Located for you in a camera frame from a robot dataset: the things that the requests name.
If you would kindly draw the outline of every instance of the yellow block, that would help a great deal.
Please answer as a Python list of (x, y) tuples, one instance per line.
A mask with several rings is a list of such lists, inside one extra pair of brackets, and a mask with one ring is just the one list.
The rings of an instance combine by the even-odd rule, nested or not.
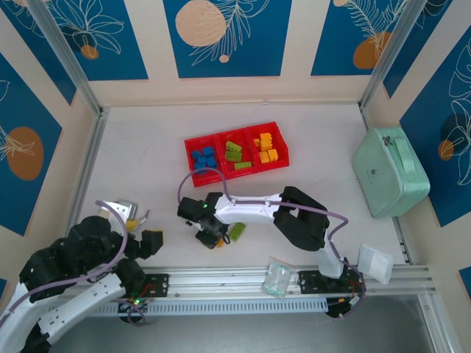
[(272, 140), (272, 134), (269, 132), (265, 132), (264, 134), (260, 134), (261, 140)]
[(268, 158), (270, 159), (270, 162), (276, 162), (278, 160), (277, 150), (276, 149), (268, 150)]
[(262, 163), (268, 163), (270, 161), (268, 157), (268, 152), (263, 151), (263, 152), (258, 152), (258, 154), (260, 155), (260, 161)]
[(270, 140), (261, 140), (260, 141), (260, 150), (261, 151), (268, 151), (269, 149), (272, 149), (273, 145)]

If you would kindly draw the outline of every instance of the white floor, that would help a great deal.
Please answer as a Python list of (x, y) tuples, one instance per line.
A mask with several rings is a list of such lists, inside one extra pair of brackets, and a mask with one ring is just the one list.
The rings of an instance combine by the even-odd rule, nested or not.
[[(177, 217), (177, 187), (189, 172), (183, 141), (243, 126), (276, 121), (288, 145), (290, 166), (228, 182), (237, 196), (281, 193), (292, 185), (330, 211), (349, 218), (336, 236), (340, 252), (358, 263), (362, 243), (395, 257), (403, 254), (390, 218), (371, 218), (350, 164), (365, 129), (356, 104), (209, 104), (161, 107), (114, 107), (103, 135), (82, 218), (97, 213), (97, 199), (128, 199), (138, 215), (150, 209), (143, 229), (163, 229), (163, 248), (142, 261), (148, 266), (258, 266), (276, 257), (293, 265), (315, 265), (316, 254), (292, 246), (274, 226), (249, 224), (237, 243), (205, 248), (196, 228)], [(204, 199), (222, 185), (194, 188), (183, 195)], [(331, 219), (334, 226), (337, 221)]]

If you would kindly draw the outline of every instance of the green block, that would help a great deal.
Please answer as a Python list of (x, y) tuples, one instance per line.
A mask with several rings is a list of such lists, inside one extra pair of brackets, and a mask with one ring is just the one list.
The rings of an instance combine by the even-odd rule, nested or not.
[(227, 141), (226, 142), (226, 150), (231, 152), (242, 152), (242, 147), (236, 145), (234, 142)]
[(252, 166), (252, 162), (242, 162), (242, 163), (234, 163), (234, 169), (244, 169), (244, 168), (250, 168)]
[(229, 239), (231, 239), (231, 241), (237, 241), (244, 232), (245, 227), (246, 225), (243, 223), (236, 223), (229, 233)]
[(229, 162), (240, 162), (242, 160), (241, 152), (226, 151), (226, 160)]

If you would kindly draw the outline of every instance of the mint green case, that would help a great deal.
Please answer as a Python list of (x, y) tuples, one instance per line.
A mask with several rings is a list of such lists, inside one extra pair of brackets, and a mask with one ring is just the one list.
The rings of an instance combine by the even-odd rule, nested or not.
[(424, 168), (400, 127), (370, 129), (352, 164), (373, 217), (402, 215), (430, 191)]

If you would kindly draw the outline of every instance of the red tray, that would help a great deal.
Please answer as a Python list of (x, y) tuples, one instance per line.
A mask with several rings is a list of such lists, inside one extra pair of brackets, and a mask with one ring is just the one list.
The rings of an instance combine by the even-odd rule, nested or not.
[[(272, 134), (273, 148), (277, 150), (278, 160), (276, 162), (262, 163), (258, 152), (260, 149), (255, 146), (254, 139), (260, 137), (260, 133), (269, 132)], [(224, 158), (226, 142), (231, 141), (242, 147), (242, 162), (252, 162), (252, 167), (240, 170), (234, 169), (234, 163), (228, 162)], [(219, 134), (203, 136), (185, 140), (186, 156), (190, 170), (194, 170), (194, 161), (191, 152), (201, 151), (205, 147), (213, 147), (214, 158), (218, 163), (218, 169), (224, 174), (226, 179), (239, 178), (244, 175), (255, 174), (261, 171), (269, 171), (287, 167), (289, 165), (288, 147), (281, 136), (280, 129), (275, 122), (244, 127), (243, 129), (220, 132)], [(195, 188), (213, 182), (220, 182), (221, 177), (215, 171), (207, 171), (204, 174), (193, 174), (191, 176)]]

